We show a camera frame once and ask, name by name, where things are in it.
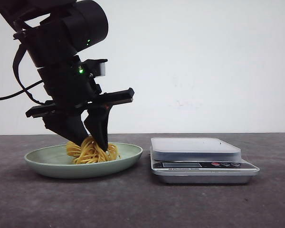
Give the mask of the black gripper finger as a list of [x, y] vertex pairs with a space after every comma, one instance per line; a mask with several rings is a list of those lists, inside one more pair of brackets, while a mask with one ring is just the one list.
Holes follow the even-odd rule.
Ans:
[[85, 127], [102, 150], [108, 148], [107, 126], [111, 108], [105, 105], [88, 109], [88, 117], [84, 121]]
[[42, 117], [45, 127], [69, 141], [80, 146], [88, 133], [83, 125], [81, 116], [64, 114], [46, 114]]

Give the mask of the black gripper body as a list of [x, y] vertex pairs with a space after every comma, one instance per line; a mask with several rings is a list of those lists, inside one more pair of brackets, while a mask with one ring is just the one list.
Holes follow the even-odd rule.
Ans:
[[27, 117], [40, 117], [54, 110], [76, 113], [80, 109], [97, 105], [117, 105], [133, 100], [132, 88], [102, 94], [100, 85], [83, 69], [79, 56], [74, 56], [66, 62], [39, 68], [38, 73], [44, 83], [45, 91], [53, 101], [32, 107], [26, 112]]

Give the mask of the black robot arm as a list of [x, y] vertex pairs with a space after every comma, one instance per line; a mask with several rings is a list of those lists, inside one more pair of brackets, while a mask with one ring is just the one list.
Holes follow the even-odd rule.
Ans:
[[37, 102], [27, 117], [40, 117], [45, 127], [81, 145], [92, 135], [108, 147], [107, 124], [112, 106], [133, 100], [133, 89], [103, 93], [95, 78], [105, 75], [105, 59], [81, 61], [78, 52], [104, 40], [108, 20], [92, 0], [0, 0], [0, 14], [14, 29], [20, 46], [13, 61], [15, 77], [29, 53], [51, 96]]

